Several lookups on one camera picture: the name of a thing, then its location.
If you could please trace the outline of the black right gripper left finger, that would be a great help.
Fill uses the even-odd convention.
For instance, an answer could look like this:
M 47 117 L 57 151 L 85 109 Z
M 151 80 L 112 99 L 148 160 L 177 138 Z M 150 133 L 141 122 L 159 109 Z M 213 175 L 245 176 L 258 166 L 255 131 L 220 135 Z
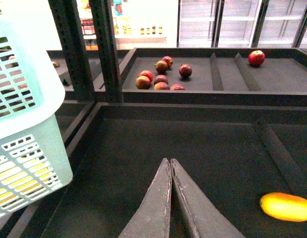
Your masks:
M 172 174 L 164 158 L 135 214 L 120 233 L 121 238 L 168 238 L 170 236 Z

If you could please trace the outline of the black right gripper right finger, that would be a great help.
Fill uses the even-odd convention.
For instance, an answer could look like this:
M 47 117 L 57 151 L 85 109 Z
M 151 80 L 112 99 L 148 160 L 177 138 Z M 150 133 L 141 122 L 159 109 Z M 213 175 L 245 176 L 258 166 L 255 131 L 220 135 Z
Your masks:
M 243 238 L 214 206 L 176 159 L 171 159 L 173 187 L 189 238 Z

